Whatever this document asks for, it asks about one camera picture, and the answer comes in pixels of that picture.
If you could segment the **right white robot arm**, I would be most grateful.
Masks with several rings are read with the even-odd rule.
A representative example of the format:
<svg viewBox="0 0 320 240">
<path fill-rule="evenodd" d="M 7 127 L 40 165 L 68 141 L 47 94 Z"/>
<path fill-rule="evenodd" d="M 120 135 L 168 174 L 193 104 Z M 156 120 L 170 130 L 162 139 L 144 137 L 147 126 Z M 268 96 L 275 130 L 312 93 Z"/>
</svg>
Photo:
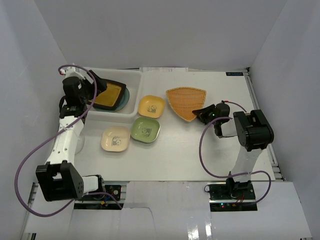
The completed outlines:
<svg viewBox="0 0 320 240">
<path fill-rule="evenodd" d="M 272 183 L 270 174 L 264 170 L 253 171 L 253 169 L 262 151 L 274 141 L 274 131 L 260 109 L 247 112 L 242 106 L 234 103 L 234 105 L 241 108 L 241 111 L 233 112 L 232 116 L 230 116 L 229 103 L 229 101 L 221 101 L 216 105 L 212 104 L 192 111 L 196 118 L 205 124 L 198 147 L 200 164 L 210 176 L 217 179 L 225 179 L 225 193 L 233 200 L 251 192 L 252 175 L 265 174 L 268 178 L 266 191 L 269 192 Z M 209 127 L 214 128 L 214 133 L 218 138 L 225 138 L 223 126 L 227 123 L 233 123 L 240 149 L 232 170 L 229 171 L 228 175 L 221 176 L 213 174 L 206 168 L 202 157 L 202 145 Z"/>
</svg>

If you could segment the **black square amber plate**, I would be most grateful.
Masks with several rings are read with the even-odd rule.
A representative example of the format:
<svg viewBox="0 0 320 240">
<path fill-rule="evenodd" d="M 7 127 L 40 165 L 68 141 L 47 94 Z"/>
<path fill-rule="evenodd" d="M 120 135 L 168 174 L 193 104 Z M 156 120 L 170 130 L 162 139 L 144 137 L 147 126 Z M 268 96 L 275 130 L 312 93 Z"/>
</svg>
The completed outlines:
<svg viewBox="0 0 320 240">
<path fill-rule="evenodd" d="M 97 83 L 101 83 L 103 86 L 106 85 L 106 90 L 96 97 L 93 107 L 107 111 L 115 110 L 120 105 L 127 85 L 105 78 L 100 78 Z"/>
</svg>

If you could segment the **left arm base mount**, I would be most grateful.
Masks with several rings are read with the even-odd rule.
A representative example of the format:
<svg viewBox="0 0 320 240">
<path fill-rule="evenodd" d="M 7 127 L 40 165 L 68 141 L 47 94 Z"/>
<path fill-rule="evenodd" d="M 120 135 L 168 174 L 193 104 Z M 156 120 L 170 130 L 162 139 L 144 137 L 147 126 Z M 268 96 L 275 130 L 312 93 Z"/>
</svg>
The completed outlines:
<svg viewBox="0 0 320 240">
<path fill-rule="evenodd" d="M 113 196 L 116 201 L 121 200 L 122 186 L 119 184 L 107 184 L 104 186 L 105 191 Z M 112 198 L 109 195 L 104 195 L 101 200 L 104 202 L 112 201 Z"/>
</svg>

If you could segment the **blue-grey round plate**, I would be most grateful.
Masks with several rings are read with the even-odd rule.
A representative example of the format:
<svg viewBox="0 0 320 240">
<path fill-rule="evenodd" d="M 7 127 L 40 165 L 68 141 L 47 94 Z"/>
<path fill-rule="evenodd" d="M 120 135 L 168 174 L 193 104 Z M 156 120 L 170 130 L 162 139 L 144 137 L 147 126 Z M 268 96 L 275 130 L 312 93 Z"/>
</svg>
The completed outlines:
<svg viewBox="0 0 320 240">
<path fill-rule="evenodd" d="M 124 109 L 126 107 L 126 105 L 128 104 L 129 100 L 130 100 L 130 92 L 129 92 L 128 88 L 126 88 L 125 91 L 124 91 L 124 95 L 122 96 L 122 99 L 120 100 L 119 105 L 118 105 L 118 107 L 116 109 L 114 109 L 114 110 L 106 110 L 106 109 L 102 109 L 102 108 L 97 107 L 97 106 L 93 106 L 93 108 L 94 108 L 95 111 L 98 111 L 98 112 L 116 113 L 116 112 L 119 112 L 122 109 Z"/>
</svg>

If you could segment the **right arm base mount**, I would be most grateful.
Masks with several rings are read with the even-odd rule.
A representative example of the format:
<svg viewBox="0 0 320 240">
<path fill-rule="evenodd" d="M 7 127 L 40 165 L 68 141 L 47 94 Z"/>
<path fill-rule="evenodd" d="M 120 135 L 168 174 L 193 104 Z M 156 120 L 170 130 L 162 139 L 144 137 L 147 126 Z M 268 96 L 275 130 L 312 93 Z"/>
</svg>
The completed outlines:
<svg viewBox="0 0 320 240">
<path fill-rule="evenodd" d="M 203 190 L 209 194 L 212 203 L 245 203 L 256 200 L 252 186 L 246 190 L 230 190 L 225 183 L 218 182 L 205 185 Z"/>
</svg>

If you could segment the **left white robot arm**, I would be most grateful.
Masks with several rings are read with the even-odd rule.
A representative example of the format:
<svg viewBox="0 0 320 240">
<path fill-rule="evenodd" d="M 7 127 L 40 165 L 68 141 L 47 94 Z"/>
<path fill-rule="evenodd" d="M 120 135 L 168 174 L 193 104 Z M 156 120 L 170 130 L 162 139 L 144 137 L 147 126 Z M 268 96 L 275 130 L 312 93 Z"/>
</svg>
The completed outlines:
<svg viewBox="0 0 320 240">
<path fill-rule="evenodd" d="M 74 166 L 75 155 L 84 145 L 81 132 L 88 114 L 88 104 L 94 96 L 105 91 L 101 82 L 89 82 L 74 66 L 61 73 L 64 96 L 59 103 L 59 130 L 53 149 L 45 164 L 36 168 L 35 174 L 44 199 L 48 202 L 78 200 L 90 194 L 99 200 L 105 196 L 106 187 L 99 175 L 81 176 Z"/>
</svg>

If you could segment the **yellow square panda dish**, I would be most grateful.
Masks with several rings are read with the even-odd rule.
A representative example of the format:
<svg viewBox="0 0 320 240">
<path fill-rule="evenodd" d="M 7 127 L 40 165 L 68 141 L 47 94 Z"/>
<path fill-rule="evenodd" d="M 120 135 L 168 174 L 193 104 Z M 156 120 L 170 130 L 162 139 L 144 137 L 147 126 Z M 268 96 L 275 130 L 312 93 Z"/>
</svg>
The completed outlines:
<svg viewBox="0 0 320 240">
<path fill-rule="evenodd" d="M 155 95 L 145 95 L 139 102 L 138 113 L 141 116 L 158 119 L 164 112 L 165 100 Z"/>
</svg>

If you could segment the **orange woven fan basket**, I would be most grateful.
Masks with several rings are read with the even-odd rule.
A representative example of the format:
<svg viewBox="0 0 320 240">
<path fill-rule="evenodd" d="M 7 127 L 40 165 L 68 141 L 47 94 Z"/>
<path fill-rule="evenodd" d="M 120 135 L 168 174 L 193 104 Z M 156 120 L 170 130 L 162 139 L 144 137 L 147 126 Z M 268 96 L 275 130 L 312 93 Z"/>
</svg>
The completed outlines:
<svg viewBox="0 0 320 240">
<path fill-rule="evenodd" d="M 165 93 L 171 109 L 186 122 L 196 118 L 193 111 L 203 108 L 207 96 L 206 90 L 194 87 L 172 88 Z"/>
</svg>

